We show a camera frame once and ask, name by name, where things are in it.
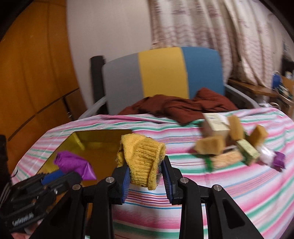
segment brown cloth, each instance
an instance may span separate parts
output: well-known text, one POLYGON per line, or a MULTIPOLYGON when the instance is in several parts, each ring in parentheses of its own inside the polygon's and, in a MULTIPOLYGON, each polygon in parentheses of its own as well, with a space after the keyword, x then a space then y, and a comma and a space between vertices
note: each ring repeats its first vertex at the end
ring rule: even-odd
POLYGON ((238 108, 225 96, 207 88, 201 88, 193 99, 157 94, 146 97, 119 114, 147 114, 168 117, 181 125, 203 119, 202 113, 227 112, 238 108))

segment chair backrest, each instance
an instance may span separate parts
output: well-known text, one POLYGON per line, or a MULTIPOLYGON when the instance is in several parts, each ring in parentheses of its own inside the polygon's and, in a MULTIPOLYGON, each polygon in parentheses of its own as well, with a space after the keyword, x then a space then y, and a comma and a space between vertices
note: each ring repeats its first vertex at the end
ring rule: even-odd
POLYGON ((191 99, 202 87, 224 94, 221 59, 201 47, 171 47, 120 57, 103 66, 110 114, 118 114, 147 96, 191 99))

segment purple packet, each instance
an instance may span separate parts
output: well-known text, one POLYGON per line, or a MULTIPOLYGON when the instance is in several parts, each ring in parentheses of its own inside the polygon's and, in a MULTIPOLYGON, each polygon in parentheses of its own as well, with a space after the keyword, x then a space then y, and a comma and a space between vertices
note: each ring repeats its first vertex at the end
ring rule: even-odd
POLYGON ((276 156, 274 157, 273 166, 279 168, 285 168, 285 154, 275 151, 276 156))
POLYGON ((57 153, 54 164, 65 174, 74 171, 82 177, 82 180, 97 180, 91 164, 69 151, 57 153))

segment striped bedsheet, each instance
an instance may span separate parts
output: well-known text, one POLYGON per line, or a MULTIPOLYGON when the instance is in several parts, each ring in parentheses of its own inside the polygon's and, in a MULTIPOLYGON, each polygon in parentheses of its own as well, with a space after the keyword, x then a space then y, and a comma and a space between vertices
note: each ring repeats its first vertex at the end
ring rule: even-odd
MULTIPOLYGON (((278 172, 268 166, 251 167, 237 163, 209 173, 202 159, 193 150, 195 141, 203 136, 201 120, 180 126, 167 118, 152 115, 97 115, 56 127, 44 134, 19 161, 13 183, 33 176, 53 151, 74 131, 99 129, 131 129, 133 132, 164 142, 173 167, 199 185, 222 185, 250 218, 265 239, 280 238, 294 216, 294 122, 273 108, 239 110, 224 113, 240 117, 247 133, 257 124, 269 136, 266 145, 286 154, 286 170, 278 172)), ((204 235, 207 234, 205 206, 204 235)), ((130 186, 124 205, 113 207, 115 237, 178 238, 181 206, 169 204, 163 180, 155 191, 130 186)))

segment wooden cabinet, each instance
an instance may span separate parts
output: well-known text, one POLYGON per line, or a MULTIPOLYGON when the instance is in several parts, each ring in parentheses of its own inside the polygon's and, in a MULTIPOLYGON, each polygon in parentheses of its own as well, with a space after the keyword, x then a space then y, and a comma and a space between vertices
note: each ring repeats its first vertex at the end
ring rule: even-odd
MULTIPOLYGON (((65 4, 32 2, 0 42, 0 134, 8 139, 10 172, 47 130, 86 110, 71 61, 65 4)), ((33 167, 29 160, 27 167, 33 167)))

